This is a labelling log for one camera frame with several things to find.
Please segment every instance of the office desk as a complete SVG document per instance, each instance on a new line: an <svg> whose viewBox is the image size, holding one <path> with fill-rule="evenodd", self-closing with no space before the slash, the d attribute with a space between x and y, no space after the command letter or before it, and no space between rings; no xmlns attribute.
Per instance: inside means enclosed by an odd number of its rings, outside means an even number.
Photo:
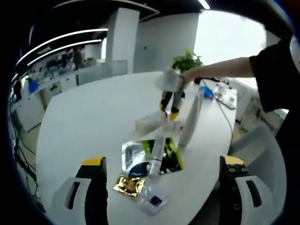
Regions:
<svg viewBox="0 0 300 225"><path fill-rule="evenodd" d="M185 169L160 178L158 186L168 203L156 216L140 211L128 197L113 191L121 172L121 145L132 139L135 120L159 109L161 91L154 81L160 73L103 79L51 100L36 155L38 192L46 211L54 192L76 175L83 160L106 156L109 224L186 225L193 219L218 180L219 156L227 154L230 146L230 126L215 100L206 99L202 104L194 136L181 153ZM186 118L198 88L191 85L186 89L179 118ZM234 127L236 111L222 108Z"/></svg>

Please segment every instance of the ceiling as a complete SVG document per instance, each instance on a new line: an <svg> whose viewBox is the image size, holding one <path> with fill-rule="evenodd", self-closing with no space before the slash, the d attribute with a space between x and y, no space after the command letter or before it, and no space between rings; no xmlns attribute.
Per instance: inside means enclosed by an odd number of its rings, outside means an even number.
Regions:
<svg viewBox="0 0 300 225"><path fill-rule="evenodd" d="M290 34L287 25L270 8L257 0L206 1L211 9L232 12L259 21L265 24L267 30L280 38ZM110 15L118 8L140 11L141 21L173 14L199 13L203 9L197 0L46 0L43 1L42 6L30 5L30 1L26 2L28 4L24 5L24 11L29 8L27 12L33 11L34 13L26 13L24 17L23 22L26 24L25 29L21 30L22 42L19 44L22 55L51 38L74 31L105 26ZM76 42L103 39L105 36L106 32L73 35L51 43L50 47L55 49ZM27 63L38 56L36 53L28 55L17 65L16 69L26 69Z"/></svg>

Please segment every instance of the ceiling light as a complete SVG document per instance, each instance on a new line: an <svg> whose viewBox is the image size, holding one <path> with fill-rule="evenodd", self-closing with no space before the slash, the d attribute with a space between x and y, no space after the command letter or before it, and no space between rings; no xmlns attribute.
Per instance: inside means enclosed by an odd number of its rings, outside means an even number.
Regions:
<svg viewBox="0 0 300 225"><path fill-rule="evenodd" d="M91 30L80 30L80 31L76 31L76 32L72 32L72 33L68 33L68 34L64 34L64 35L60 35L58 37L55 37L55 38L52 38L40 45L38 45L37 47L31 49L29 52L27 52L25 55L23 55L16 63L16 65L18 65L18 63L23 60L26 56L28 56L30 53L34 52L35 50L37 50L38 48L52 42L52 41L56 41L58 39L61 39L61 38L65 38L65 37L68 37L68 36L71 36L71 35L75 35L75 34L83 34L83 33L89 33L89 32L100 32L100 31L108 31L107 28L100 28L100 29L91 29Z"/></svg>
<svg viewBox="0 0 300 225"><path fill-rule="evenodd" d="M205 0L198 0L198 2L200 2L200 4L203 6L203 8L210 9L210 6L207 4L207 2Z"/></svg>
<svg viewBox="0 0 300 225"><path fill-rule="evenodd" d="M77 43L74 43L74 44L70 44L70 45L66 45L66 46L63 46L63 47L60 47L60 48L57 48L57 49L54 49L52 51L49 51L47 53L45 53L44 55L41 55L39 57L37 57L35 60L31 61L30 63L27 64L27 66L30 66L32 63L38 61L39 59L51 54L51 53L54 53L54 52L57 52L57 51L60 51L60 50L63 50L65 48L69 48L69 47L72 47L72 46L75 46L75 45L83 45L83 44L88 44L88 43L95 43L95 42L101 42L102 40L101 39L97 39L97 40L91 40L91 41L82 41L82 42L77 42Z"/></svg>

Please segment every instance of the black shirt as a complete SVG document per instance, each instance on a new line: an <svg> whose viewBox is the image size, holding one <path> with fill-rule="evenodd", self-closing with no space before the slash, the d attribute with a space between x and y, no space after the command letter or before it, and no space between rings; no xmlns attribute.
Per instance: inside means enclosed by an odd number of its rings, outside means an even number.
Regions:
<svg viewBox="0 0 300 225"><path fill-rule="evenodd" d="M250 57L263 110L289 110L276 135L287 176L284 213L276 224L294 224L300 218L296 215L300 213L300 114L297 109L300 107L300 74L292 60L289 44L290 40L281 40Z"/></svg>

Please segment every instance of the black sleeve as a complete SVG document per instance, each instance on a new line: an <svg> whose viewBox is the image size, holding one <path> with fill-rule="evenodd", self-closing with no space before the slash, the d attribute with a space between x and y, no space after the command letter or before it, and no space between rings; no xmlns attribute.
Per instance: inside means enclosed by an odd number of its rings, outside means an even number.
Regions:
<svg viewBox="0 0 300 225"><path fill-rule="evenodd" d="M256 78L264 111L288 109L297 102L296 89L300 75L291 57L290 41L279 41L251 56L250 64Z"/></svg>

